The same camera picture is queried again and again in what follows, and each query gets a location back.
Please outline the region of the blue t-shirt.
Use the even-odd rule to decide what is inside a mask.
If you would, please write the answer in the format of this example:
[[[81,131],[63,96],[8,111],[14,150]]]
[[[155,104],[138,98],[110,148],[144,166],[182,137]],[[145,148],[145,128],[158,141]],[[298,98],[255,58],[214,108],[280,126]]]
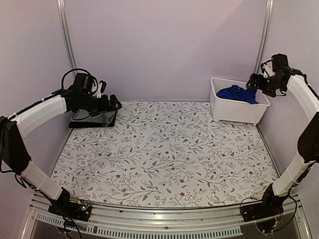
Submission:
[[[222,99],[258,104],[256,101],[256,92],[257,90],[244,89],[238,85],[232,85],[229,88],[221,89],[216,95]]]

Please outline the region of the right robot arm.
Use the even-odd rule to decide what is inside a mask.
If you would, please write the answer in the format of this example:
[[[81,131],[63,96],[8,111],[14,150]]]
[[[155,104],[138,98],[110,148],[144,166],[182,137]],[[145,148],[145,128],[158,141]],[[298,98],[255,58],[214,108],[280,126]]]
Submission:
[[[268,77],[253,73],[246,86],[271,97],[276,95],[276,90],[289,92],[303,111],[297,114],[302,117],[305,128],[297,140],[295,156],[282,175],[266,189],[258,205],[260,216],[268,217],[303,180],[311,165],[319,161],[319,96],[307,82],[306,74],[289,67]]]

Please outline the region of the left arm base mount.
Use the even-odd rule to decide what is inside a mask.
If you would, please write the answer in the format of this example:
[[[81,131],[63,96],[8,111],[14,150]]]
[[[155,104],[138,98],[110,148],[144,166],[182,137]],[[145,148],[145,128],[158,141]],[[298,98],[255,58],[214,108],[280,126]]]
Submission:
[[[48,211],[59,216],[69,216],[71,219],[88,222],[91,216],[92,204],[88,201],[70,201],[69,198],[53,200]]]

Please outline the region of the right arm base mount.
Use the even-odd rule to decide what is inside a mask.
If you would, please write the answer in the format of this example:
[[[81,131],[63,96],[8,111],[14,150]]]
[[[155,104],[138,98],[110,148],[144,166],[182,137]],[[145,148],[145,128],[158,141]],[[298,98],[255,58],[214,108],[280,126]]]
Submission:
[[[264,206],[261,200],[254,198],[244,199],[239,206],[244,222],[255,222],[259,232],[272,234],[282,221],[283,206]]]

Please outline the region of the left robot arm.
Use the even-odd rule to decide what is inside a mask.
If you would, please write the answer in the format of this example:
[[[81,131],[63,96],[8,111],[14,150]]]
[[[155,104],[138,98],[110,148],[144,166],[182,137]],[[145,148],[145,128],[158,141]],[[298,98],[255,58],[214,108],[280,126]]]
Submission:
[[[115,95],[97,94],[103,89],[103,83],[95,89],[72,85],[66,90],[53,92],[8,118],[0,118],[0,162],[8,166],[8,170],[1,170],[1,173],[13,173],[21,186],[28,183],[41,192],[63,216],[74,212],[69,192],[32,161],[23,140],[39,126],[70,111],[83,110],[89,116],[98,116],[121,109],[122,104]]]

